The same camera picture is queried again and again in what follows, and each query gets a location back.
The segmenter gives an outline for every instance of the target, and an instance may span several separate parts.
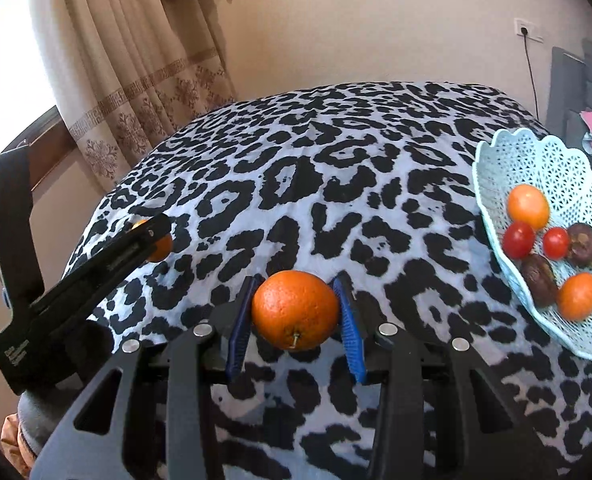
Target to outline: beige curtain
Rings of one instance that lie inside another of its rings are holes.
[[[29,1],[58,110],[106,190],[232,100],[197,0]]]

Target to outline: window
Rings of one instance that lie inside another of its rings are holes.
[[[0,152],[55,106],[28,0],[0,0]]]

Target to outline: bed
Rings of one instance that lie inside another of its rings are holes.
[[[94,312],[116,348],[173,338],[247,274],[346,270],[383,320],[468,339],[562,474],[592,442],[592,362],[517,303],[471,182],[477,143],[519,126],[546,133],[477,85],[345,84],[232,104],[160,144],[102,200],[68,269],[142,218],[172,218],[170,256]],[[228,479],[364,478],[378,388],[353,383],[338,341],[288,354],[252,337],[240,378],[212,394]]]

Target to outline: power cord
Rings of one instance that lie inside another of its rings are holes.
[[[532,72],[532,62],[530,61],[530,52],[527,49],[527,35],[529,31],[525,27],[521,27],[522,39],[525,41],[525,56],[527,56],[527,66],[530,68],[530,77],[532,78],[532,89],[534,89],[534,103],[536,105],[536,119],[540,122],[538,115],[538,96],[536,95],[536,85],[534,84],[534,72]]]

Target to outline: orange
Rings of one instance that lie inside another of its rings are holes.
[[[332,288],[301,270],[282,270],[258,287],[252,321],[269,343],[292,352],[324,342],[338,325],[340,306]]]
[[[592,274],[581,272],[569,278],[558,291],[558,312],[568,321],[582,321],[592,313]]]
[[[132,229],[135,229],[136,227],[138,227],[140,224],[143,224],[147,220],[148,220],[147,218],[139,220],[138,222],[136,222],[134,224]],[[154,262],[154,263],[162,262],[167,256],[169,256],[169,253],[172,251],[172,246],[173,246],[172,234],[168,233],[163,238],[160,238],[156,242],[156,250],[146,260],[148,262]]]
[[[507,213],[512,221],[527,222],[538,231],[550,221],[550,204],[540,189],[529,184],[519,184],[509,193]]]

